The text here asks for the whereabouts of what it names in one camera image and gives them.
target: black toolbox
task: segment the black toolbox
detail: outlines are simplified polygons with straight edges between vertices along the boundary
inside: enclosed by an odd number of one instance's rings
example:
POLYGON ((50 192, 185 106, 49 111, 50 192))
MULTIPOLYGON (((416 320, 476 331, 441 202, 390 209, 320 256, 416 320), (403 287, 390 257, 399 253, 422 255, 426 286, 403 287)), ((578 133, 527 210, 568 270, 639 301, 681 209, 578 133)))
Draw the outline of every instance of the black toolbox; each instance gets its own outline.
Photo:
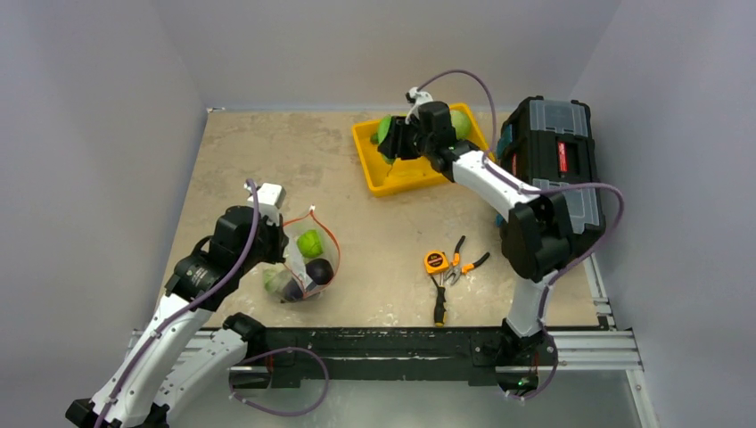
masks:
MULTIPOLYGON (((594 146, 587 105, 532 96, 502 125, 496 156, 498 165, 520 180, 550 189, 598 182, 594 146)), ((596 189, 570 191, 565 197, 578 256, 604 233, 606 218, 596 189)))

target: cable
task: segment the cable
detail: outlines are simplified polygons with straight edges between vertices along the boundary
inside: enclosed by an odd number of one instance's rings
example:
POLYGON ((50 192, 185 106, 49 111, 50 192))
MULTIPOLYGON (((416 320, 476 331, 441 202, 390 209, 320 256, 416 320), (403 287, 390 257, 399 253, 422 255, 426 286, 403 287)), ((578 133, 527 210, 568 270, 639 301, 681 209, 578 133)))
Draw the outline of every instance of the cable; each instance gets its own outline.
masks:
POLYGON ((504 182, 505 184, 509 185, 510 187, 516 189, 519 193, 523 194, 551 194, 551 193, 561 193, 561 192, 569 192, 573 190, 582 190, 582 189, 604 189, 608 190, 612 193, 614 193, 615 196, 617 196, 617 201, 619 203, 619 208, 617 210, 617 216, 614 218, 614 221, 609 226, 609 228, 604 232, 603 235, 601 235, 593 245, 588 248, 586 252, 584 252, 582 255, 577 257, 575 260, 571 261, 567 264, 567 266, 563 267, 562 269, 558 270, 556 272, 556 275, 554 275, 551 280, 546 284, 546 287, 544 287, 544 291, 541 293, 541 300, 538 304, 538 324, 541 327, 541 330, 543 331, 544 336, 546 337, 546 341, 548 342, 549 346, 554 350, 552 352, 552 358, 554 359, 554 365, 551 368, 551 372, 546 377, 546 380, 538 385, 538 387, 532 391, 531 393, 526 393, 525 395, 517 395, 518 399, 526 400, 526 399, 532 399, 533 397, 539 395, 554 379, 554 376, 556 374, 556 367, 559 365, 559 351, 556 348, 556 341, 554 340, 554 336, 552 336, 548 330, 546 329, 546 324, 544 320, 544 315, 546 312, 546 302, 548 301, 548 294, 551 292, 551 290, 554 288, 554 284, 556 281, 564 276, 567 272, 569 272, 572 268, 578 266, 580 263, 582 263, 585 259, 590 257, 591 254, 596 251, 605 241, 606 237, 614 233, 614 230, 617 228, 617 225, 622 220, 622 214, 625 212, 625 198, 622 195, 622 192, 617 187, 614 187, 613 185, 607 185, 605 183, 580 183, 576 185, 564 185, 562 187, 557 187, 554 189, 547 189, 547 190, 532 190, 527 188, 520 188, 519 185, 517 185, 515 182, 510 180, 509 178, 505 177, 501 173, 499 173, 495 168, 491 167, 490 165, 490 159, 489 154, 493 150, 493 144, 497 141, 496 135, 497 135, 497 122, 496 122, 496 107, 494 105, 493 97, 491 96, 491 92, 489 91, 489 88, 486 86, 483 81, 476 76, 474 73, 467 71, 467 70, 461 70, 461 69, 452 69, 452 70, 446 70, 442 73, 439 73, 432 78, 428 79, 428 81, 424 82, 422 85, 417 87, 417 90, 421 90, 424 87, 428 86, 431 82, 435 81, 438 78, 441 78, 443 76, 446 76, 447 74, 452 73, 460 73, 465 74, 467 76, 470 76, 471 78, 474 78, 475 81, 477 81, 481 87, 483 88, 483 91, 486 93, 486 96, 489 98, 489 105, 491 108, 491 119, 493 122, 493 135, 491 137, 491 146, 483 152, 481 156, 481 160, 483 163, 483 166, 485 169, 493 174, 496 178, 504 182))
POLYGON ((94 428, 100 428, 105 420, 105 417, 108 415, 108 411, 110 411, 112 403, 118 396, 121 388, 123 387, 123 384, 126 383, 126 380, 128 379, 129 375, 131 375, 131 372, 134 371, 134 367, 139 363, 139 361, 144 356, 144 353, 150 348, 150 345, 152 345, 153 342, 155 342, 155 339, 160 337, 165 331, 166 328, 168 328, 169 325, 171 325, 174 321, 176 321, 179 317, 181 317, 186 312, 189 312, 190 310, 193 310, 200 306, 204 301, 209 299, 215 292, 223 288, 228 281, 231 280, 236 275, 236 272, 242 267, 242 264, 247 259, 247 255, 250 253, 250 249, 252 248, 252 243, 255 241, 255 234, 258 230, 258 223, 259 223, 259 202, 258 202, 258 190, 257 185, 255 185, 255 182, 251 179, 247 179, 247 186, 249 187, 250 193, 252 195, 253 204, 254 204, 254 212, 252 213, 252 227, 250 228, 250 235, 247 238, 247 242, 244 244, 244 248, 242 250, 242 254, 239 256, 239 259, 234 263, 234 265, 231 267, 231 269, 226 273, 226 275, 218 281, 217 284, 215 284, 212 288, 210 288, 207 292, 202 294, 200 297, 192 300, 189 304, 184 306, 183 308, 177 310, 173 315, 166 318, 165 321, 160 323, 157 328, 155 328, 155 334, 150 334, 147 337, 147 340, 144 341, 144 344, 139 347, 138 350, 134 353, 134 357, 131 358, 131 360, 126 364, 126 367, 123 369, 123 373, 121 374, 118 381, 116 381, 116 384, 113 386, 113 390, 111 391, 110 395, 108 396, 108 401, 103 406, 103 410, 100 412, 100 415, 97 417, 97 420, 94 421, 94 428))
POLYGON ((275 409, 268 408, 268 407, 262 406, 260 404, 254 403, 254 402, 249 401, 248 399, 240 396, 234 390, 234 386, 231 384, 230 380, 228 381, 228 390, 231 391, 231 395, 228 396, 228 398, 229 399, 231 399, 231 398, 236 399, 237 401, 239 401, 242 404, 246 404, 249 407, 256 408, 257 410, 263 411, 265 413, 269 413, 270 415, 273 415, 273 416, 289 416, 289 417, 292 417, 292 416, 302 416, 302 415, 305 415, 305 414, 307 414, 307 413, 315 410, 318 406, 320 406, 321 404, 323 404, 323 401, 325 400, 325 396, 328 394, 328 383, 330 382, 330 378, 328 376, 328 368, 325 366, 325 362, 323 361, 323 359, 320 358, 315 352, 313 352, 311 350, 306 350, 304 348, 297 348, 297 347, 294 347, 294 346, 289 346, 289 347, 286 347, 286 348, 281 348, 279 350, 270 350, 268 352, 259 354, 258 356, 255 356, 255 357, 252 357, 252 358, 247 358, 244 361, 242 361, 241 363, 239 363, 239 365, 249 364, 249 363, 257 361, 258 359, 261 359, 261 358, 266 358, 266 357, 270 357, 271 355, 281 354, 281 353, 284 353, 284 352, 291 352, 291 351, 303 352, 305 354, 308 354, 310 357, 314 358, 315 361, 323 369, 323 376, 324 376, 325 384, 323 385, 323 391, 321 391, 320 397, 317 398, 317 400, 315 401, 315 403, 311 404, 309 407, 306 407, 306 408, 304 408, 302 410, 297 410, 295 412, 287 412, 287 411, 283 411, 283 410, 275 410, 275 409))

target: hand tool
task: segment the hand tool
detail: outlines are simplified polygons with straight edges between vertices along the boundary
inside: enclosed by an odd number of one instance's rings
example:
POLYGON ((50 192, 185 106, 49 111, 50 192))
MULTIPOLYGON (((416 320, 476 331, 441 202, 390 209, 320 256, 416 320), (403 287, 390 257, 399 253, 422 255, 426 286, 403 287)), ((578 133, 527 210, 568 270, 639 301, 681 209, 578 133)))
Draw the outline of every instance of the hand tool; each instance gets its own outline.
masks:
POLYGON ((459 263, 460 261, 459 252, 460 250, 462 250, 463 243, 464 243, 464 235, 462 235, 462 237, 459 238, 459 242, 456 243, 456 247, 454 247, 454 258, 452 259, 452 262, 451 262, 451 265, 452 265, 451 269, 444 275, 445 277, 444 279, 446 280, 449 286, 456 284, 460 276, 467 275, 467 272, 470 272, 476 267, 479 267, 480 265, 482 265, 483 262, 488 260, 491 255, 491 253, 486 252, 477 261, 473 263, 468 263, 462 266, 459 263))
POLYGON ((449 267, 447 256, 443 251, 431 251, 425 255, 424 263, 425 271, 428 272, 428 275, 433 280, 433 284, 436 286, 436 305, 433 307, 433 324, 437 327, 443 327, 447 321, 447 299, 445 296, 446 288, 444 288, 444 273, 449 267), (436 274, 439 274, 441 284, 433 277, 436 274))

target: wooden tabletop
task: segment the wooden tabletop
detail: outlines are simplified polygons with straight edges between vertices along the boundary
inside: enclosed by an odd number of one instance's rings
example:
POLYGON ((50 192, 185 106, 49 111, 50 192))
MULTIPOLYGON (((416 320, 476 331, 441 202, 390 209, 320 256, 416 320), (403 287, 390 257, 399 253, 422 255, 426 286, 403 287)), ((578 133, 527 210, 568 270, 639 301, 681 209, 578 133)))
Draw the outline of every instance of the wooden tabletop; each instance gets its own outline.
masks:
MULTIPOLYGON (((447 290, 447 325, 500 325, 515 273, 501 255, 496 212, 475 193, 445 184, 375 198, 360 168, 351 126, 385 112, 212 112, 186 194, 165 273, 210 235, 225 209, 244 204, 244 179, 283 185, 284 219, 310 205, 341 247, 331 285, 311 300, 281 303, 255 267, 209 321, 219 326, 244 312, 267 326, 430 326, 435 288, 423 269, 430 250, 453 253, 467 239, 463 262, 491 258, 447 290)), ((478 115, 484 135, 490 116, 478 115)), ((596 325, 582 267, 555 287, 550 325, 596 325)))

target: gray wall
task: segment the gray wall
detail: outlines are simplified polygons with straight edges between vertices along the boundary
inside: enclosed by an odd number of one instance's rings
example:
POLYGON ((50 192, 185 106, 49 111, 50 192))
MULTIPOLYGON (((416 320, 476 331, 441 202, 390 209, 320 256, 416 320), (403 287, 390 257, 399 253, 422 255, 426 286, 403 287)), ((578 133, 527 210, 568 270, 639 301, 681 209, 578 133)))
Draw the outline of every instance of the gray wall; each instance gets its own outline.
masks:
POLYGON ((160 286, 204 110, 145 1, 0 4, 0 415, 66 426, 160 286))
POLYGON ((749 0, 624 1, 572 92, 627 196, 599 259, 663 426, 753 426, 755 21, 749 0))
MULTIPOLYGON (((156 0, 168 35, 210 106, 404 106, 404 93, 450 68, 490 83, 500 106, 564 98, 619 0, 156 0)), ((447 78, 439 99, 486 105, 447 78)))

